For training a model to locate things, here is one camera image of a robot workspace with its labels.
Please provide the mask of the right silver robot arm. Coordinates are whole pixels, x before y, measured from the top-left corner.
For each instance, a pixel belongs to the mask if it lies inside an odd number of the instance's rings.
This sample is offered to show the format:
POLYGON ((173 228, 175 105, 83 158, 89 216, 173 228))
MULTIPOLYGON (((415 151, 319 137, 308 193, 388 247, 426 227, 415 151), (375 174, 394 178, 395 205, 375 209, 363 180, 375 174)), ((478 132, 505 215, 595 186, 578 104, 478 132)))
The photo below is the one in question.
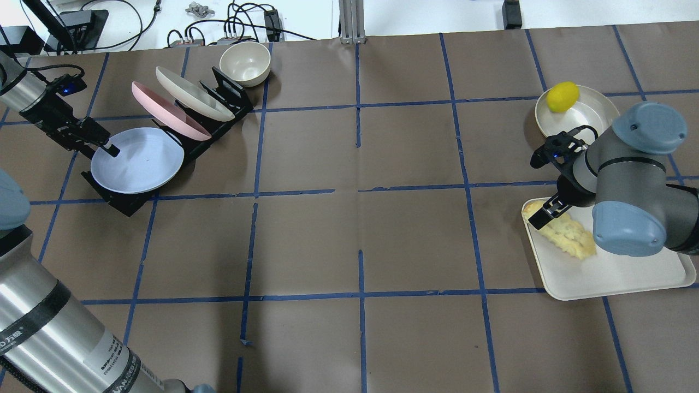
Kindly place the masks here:
POLYGON ((657 102, 641 102, 585 144, 579 126, 549 136, 531 157, 559 170, 557 192, 532 214, 542 229, 572 207, 591 207, 592 237, 607 252, 648 257, 667 248, 697 254, 697 189, 666 182, 667 155, 688 136, 684 117, 657 102))

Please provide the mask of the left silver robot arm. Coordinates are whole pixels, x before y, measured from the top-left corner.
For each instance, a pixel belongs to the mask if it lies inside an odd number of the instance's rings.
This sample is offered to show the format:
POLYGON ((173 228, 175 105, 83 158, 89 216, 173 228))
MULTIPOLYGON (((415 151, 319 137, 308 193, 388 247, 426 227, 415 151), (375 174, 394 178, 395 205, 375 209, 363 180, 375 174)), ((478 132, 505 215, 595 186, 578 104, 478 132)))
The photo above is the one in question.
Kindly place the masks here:
MULTIPOLYGON (((120 150, 90 117, 62 99, 71 75, 51 82, 2 53, 2 102, 67 150, 120 150)), ((188 392, 159 379, 32 254, 30 203, 2 172, 2 367, 35 392, 188 392)))

